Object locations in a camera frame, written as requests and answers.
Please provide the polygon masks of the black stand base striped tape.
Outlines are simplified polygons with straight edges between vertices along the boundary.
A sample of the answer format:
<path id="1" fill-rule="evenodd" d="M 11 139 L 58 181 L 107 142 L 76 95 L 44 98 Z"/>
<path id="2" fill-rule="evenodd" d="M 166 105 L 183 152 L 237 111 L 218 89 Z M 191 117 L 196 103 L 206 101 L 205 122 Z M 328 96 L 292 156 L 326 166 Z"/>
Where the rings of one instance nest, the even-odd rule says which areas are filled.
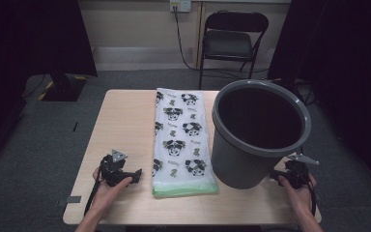
<path id="1" fill-rule="evenodd" d="M 83 76 L 51 74 L 51 81 L 38 96 L 43 102 L 76 102 L 86 84 Z"/>

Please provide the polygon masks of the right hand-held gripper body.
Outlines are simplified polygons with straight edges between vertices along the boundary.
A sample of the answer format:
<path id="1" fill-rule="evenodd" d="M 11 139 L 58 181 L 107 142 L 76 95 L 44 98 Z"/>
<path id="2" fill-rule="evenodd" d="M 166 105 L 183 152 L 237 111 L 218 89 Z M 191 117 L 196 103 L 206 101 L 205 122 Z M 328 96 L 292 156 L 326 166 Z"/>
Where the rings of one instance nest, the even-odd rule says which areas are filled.
<path id="1" fill-rule="evenodd" d="M 301 186 L 309 182 L 309 171 L 307 164 L 319 165 L 317 160 L 314 160 L 303 154 L 294 154 L 288 156 L 288 161 L 285 162 L 287 170 L 286 179 L 294 189 L 299 189 Z"/>

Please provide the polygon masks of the person's left hand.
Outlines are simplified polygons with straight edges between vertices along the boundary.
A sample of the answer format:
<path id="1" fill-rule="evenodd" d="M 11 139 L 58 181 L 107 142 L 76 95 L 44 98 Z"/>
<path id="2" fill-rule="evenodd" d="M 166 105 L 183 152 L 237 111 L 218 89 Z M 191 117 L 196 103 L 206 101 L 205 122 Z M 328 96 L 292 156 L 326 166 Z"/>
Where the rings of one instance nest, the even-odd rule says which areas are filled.
<path id="1" fill-rule="evenodd" d="M 96 181 L 100 181 L 100 185 L 93 198 L 88 214 L 94 213 L 98 218 L 102 218 L 118 198 L 119 193 L 130 184 L 132 178 L 126 177 L 115 187 L 110 187 L 101 179 L 98 169 L 94 171 L 93 178 Z"/>

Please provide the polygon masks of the person's right hand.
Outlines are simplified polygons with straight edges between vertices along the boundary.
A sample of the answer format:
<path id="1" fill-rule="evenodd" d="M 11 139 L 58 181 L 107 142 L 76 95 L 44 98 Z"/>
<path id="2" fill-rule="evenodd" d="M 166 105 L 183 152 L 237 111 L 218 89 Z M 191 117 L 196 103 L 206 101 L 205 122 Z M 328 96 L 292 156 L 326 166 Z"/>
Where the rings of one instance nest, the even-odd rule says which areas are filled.
<path id="1" fill-rule="evenodd" d="M 299 218 L 301 217 L 313 218 L 312 199 L 308 186 L 302 186 L 301 188 L 295 189 L 291 186 L 289 181 L 283 176 L 279 176 L 278 181 L 286 189 L 295 214 Z"/>

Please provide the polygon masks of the grey floor tape strip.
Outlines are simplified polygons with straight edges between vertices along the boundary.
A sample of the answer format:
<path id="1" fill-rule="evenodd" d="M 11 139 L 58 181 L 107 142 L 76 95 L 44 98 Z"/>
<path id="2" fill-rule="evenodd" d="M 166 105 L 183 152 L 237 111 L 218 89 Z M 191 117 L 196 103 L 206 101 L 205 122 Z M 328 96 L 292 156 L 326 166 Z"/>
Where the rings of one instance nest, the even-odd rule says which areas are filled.
<path id="1" fill-rule="evenodd" d="M 57 206 L 66 206 L 71 203 L 80 203 L 81 196 L 68 196 L 66 198 L 62 198 L 57 202 Z"/>

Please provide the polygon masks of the black curtain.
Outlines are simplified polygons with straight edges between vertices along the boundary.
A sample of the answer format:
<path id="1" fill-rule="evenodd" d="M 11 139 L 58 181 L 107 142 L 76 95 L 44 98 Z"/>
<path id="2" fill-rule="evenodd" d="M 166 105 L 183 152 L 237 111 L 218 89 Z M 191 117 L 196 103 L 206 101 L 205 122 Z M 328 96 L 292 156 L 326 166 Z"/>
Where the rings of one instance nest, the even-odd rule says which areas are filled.
<path id="1" fill-rule="evenodd" d="M 311 82 L 345 142 L 371 170 L 371 0 L 291 0 L 269 70 Z"/>
<path id="2" fill-rule="evenodd" d="M 95 76 L 78 0 L 0 0 L 0 147 L 37 74 Z"/>

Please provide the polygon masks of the wooden post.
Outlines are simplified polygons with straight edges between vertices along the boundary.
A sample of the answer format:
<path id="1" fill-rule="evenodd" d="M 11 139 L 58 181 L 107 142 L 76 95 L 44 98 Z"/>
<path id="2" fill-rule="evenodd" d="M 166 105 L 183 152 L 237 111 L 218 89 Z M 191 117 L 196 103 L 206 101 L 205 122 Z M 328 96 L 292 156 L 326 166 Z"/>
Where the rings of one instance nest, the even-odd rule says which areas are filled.
<path id="1" fill-rule="evenodd" d="M 199 1 L 195 3 L 196 6 L 196 34 L 195 34 L 195 46 L 194 46 L 194 68 L 198 69 L 201 62 L 201 52 L 202 52 L 202 41 L 204 34 L 204 24 L 205 24 L 205 12 L 206 5 L 204 2 Z"/>

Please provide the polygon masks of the black folding chair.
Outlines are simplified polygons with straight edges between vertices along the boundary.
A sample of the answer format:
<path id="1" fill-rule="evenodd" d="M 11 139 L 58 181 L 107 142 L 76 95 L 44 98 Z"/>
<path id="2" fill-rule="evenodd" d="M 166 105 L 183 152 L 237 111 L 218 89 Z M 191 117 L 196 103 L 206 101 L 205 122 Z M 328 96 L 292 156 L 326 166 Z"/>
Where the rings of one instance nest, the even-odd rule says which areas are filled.
<path id="1" fill-rule="evenodd" d="M 204 27 L 199 71 L 199 87 L 202 87 L 206 60 L 242 62 L 250 64 L 251 78 L 261 40 L 269 28 L 264 14 L 242 11 L 217 11 L 210 14 Z"/>

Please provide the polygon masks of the white wall socket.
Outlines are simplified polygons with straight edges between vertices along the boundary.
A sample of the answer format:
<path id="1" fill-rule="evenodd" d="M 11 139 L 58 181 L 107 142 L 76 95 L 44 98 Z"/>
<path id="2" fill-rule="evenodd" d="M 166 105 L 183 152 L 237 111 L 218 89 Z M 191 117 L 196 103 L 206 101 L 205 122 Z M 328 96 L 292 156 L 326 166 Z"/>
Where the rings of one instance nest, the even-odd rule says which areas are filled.
<path id="1" fill-rule="evenodd" d="M 177 13 L 189 13 L 191 11 L 190 0 L 170 0 L 169 10 Z"/>

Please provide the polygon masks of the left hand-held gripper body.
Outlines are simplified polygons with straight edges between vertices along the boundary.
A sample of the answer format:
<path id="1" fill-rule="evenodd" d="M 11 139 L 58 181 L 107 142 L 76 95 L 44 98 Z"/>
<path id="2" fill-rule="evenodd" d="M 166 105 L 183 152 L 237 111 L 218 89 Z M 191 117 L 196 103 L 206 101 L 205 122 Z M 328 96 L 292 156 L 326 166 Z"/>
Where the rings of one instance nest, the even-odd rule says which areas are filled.
<path id="1" fill-rule="evenodd" d="M 128 174 L 123 170 L 127 157 L 127 155 L 117 150 L 113 150 L 100 162 L 101 178 L 109 186 L 115 187 L 128 176 Z"/>

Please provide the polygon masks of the dark grey trash bin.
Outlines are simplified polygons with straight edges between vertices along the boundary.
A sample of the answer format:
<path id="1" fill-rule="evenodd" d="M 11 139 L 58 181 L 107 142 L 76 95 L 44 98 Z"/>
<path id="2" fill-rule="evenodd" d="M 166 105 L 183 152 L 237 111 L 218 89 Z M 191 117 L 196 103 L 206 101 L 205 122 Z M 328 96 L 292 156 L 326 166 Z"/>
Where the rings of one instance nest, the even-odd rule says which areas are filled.
<path id="1" fill-rule="evenodd" d="M 307 111 L 279 86 L 235 84 L 213 107 L 214 174 L 234 189 L 256 187 L 309 134 Z"/>

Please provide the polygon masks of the panda print trash bag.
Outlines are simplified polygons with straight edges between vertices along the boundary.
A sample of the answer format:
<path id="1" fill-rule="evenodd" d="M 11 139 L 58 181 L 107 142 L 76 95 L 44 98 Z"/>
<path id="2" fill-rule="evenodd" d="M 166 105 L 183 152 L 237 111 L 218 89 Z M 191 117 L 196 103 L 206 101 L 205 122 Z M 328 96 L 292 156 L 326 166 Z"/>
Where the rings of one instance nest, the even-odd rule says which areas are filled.
<path id="1" fill-rule="evenodd" d="M 152 186 L 158 198 L 218 192 L 202 92 L 157 89 Z"/>

